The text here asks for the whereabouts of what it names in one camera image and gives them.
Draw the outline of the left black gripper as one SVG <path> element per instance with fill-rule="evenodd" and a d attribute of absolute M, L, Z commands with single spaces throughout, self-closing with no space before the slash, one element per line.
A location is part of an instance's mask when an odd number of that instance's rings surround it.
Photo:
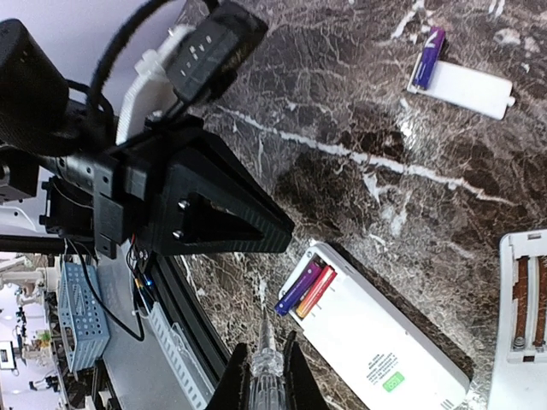
<path fill-rule="evenodd" d="M 291 218 L 202 123 L 147 128 L 94 166 L 94 241 L 110 259 L 145 226 L 164 256 L 283 253 L 292 239 Z"/>

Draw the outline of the small white remote control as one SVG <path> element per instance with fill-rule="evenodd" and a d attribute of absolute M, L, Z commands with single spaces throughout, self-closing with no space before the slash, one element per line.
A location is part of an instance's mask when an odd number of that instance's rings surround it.
<path fill-rule="evenodd" d="M 468 376 L 340 253 L 315 242 L 279 290 L 279 300 L 311 262 L 331 266 L 336 278 L 302 329 L 328 365 L 370 409 L 456 409 L 469 390 Z"/>

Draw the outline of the long white remote control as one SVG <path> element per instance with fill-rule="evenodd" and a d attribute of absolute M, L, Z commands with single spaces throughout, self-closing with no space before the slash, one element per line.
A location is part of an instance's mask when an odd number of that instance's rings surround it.
<path fill-rule="evenodd" d="M 499 244 L 497 345 L 487 407 L 546 408 L 546 230 Z"/>

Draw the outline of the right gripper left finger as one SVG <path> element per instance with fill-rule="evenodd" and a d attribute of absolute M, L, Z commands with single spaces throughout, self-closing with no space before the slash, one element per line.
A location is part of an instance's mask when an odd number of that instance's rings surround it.
<path fill-rule="evenodd" d="M 249 406 L 249 389 L 249 348 L 247 343 L 239 343 L 206 410 L 246 410 Z"/>

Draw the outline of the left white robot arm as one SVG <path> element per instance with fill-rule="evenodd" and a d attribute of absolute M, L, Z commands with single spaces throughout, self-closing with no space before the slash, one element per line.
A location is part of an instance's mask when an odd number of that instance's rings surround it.
<path fill-rule="evenodd" d="M 2 202 L 44 188 L 39 224 L 109 258 L 129 240 L 163 256 L 285 251 L 292 220 L 188 112 L 224 94 L 267 24 L 226 3 L 177 26 L 143 55 L 115 112 L 103 84 L 143 20 L 115 34 L 89 85 L 65 79 L 20 20 L 2 22 Z"/>

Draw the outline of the clear handle screwdriver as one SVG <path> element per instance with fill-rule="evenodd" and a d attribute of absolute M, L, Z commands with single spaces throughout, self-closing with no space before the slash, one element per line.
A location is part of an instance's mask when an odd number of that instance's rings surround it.
<path fill-rule="evenodd" d="M 259 339 L 251 360 L 249 405 L 250 410 L 287 409 L 284 358 L 277 350 L 274 327 L 268 312 L 262 310 Z"/>

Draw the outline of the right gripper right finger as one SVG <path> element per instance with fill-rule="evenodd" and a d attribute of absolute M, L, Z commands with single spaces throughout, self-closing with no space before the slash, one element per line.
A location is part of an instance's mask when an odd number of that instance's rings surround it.
<path fill-rule="evenodd" d="M 288 334 L 284 346 L 284 378 L 287 406 L 291 410 L 328 410 L 309 364 L 297 342 L 297 333 Z"/>

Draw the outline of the white battery cover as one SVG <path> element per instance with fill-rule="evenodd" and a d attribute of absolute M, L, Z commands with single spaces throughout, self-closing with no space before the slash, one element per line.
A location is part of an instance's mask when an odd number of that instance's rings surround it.
<path fill-rule="evenodd" d="M 515 104 L 511 81 L 447 61 L 437 61 L 428 89 L 417 88 L 412 80 L 406 88 L 412 94 L 450 103 L 494 120 L 502 120 L 507 108 Z"/>

